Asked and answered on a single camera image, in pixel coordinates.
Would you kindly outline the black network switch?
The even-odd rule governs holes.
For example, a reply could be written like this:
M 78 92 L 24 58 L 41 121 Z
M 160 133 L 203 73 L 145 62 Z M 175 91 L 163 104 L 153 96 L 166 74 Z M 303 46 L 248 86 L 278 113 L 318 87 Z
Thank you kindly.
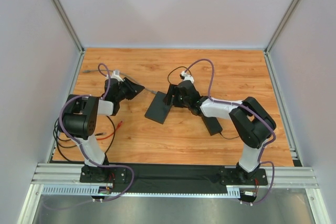
M 170 109 L 172 107 L 172 102 L 166 104 L 164 99 L 166 97 L 166 93 L 158 91 L 152 100 L 149 108 L 145 113 L 145 118 L 152 120 L 154 122 L 164 124 Z

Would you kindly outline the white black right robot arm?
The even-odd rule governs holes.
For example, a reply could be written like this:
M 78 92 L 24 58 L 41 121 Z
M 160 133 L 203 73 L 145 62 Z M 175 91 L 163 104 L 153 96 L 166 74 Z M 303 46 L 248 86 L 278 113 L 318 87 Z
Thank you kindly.
M 240 139 L 243 152 L 236 165 L 236 177 L 245 181 L 252 178 L 260 167 L 265 147 L 275 141 L 276 123 L 253 97 L 228 101 L 200 95 L 190 80 L 171 84 L 163 98 L 166 105 L 188 108 L 193 115 L 204 118 L 231 120 Z

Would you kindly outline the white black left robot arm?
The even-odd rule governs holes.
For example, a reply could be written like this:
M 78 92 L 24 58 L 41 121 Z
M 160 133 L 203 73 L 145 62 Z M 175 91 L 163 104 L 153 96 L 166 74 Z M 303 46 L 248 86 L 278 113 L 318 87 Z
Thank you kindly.
M 68 96 L 59 115 L 58 128 L 66 134 L 80 149 L 84 159 L 84 168 L 100 172 L 108 169 L 105 152 L 100 148 L 94 132 L 99 115 L 115 116 L 120 102 L 132 100 L 145 89 L 128 78 L 109 78 L 104 84 L 104 93 L 100 97 L 91 95 Z

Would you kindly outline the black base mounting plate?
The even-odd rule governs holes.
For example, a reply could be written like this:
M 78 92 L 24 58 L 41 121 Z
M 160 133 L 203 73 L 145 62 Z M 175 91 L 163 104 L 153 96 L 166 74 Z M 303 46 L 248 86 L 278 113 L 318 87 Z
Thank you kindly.
M 116 164 L 83 166 L 80 182 L 102 184 L 111 192 L 154 194 L 221 194 L 227 186 L 266 186 L 266 171 L 246 175 L 236 167 L 215 165 Z

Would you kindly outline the aluminium frame rail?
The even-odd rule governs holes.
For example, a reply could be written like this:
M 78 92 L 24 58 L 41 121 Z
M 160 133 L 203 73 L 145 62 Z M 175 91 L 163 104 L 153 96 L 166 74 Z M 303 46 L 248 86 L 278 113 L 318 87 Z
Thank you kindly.
M 267 185 L 261 189 L 317 189 L 318 183 L 313 170 L 309 167 L 275 167 L 266 166 L 262 178 Z M 38 164 L 31 184 L 41 185 L 43 195 L 76 195 L 112 197 L 122 194 L 128 197 L 185 197 L 185 198 L 238 198 L 240 191 L 251 189 L 251 185 L 210 186 L 208 183 L 196 182 L 198 189 L 192 192 L 191 182 L 162 182 L 157 186 L 146 183 L 141 186 L 138 181 L 129 183 L 82 183 L 80 182 L 79 164 Z

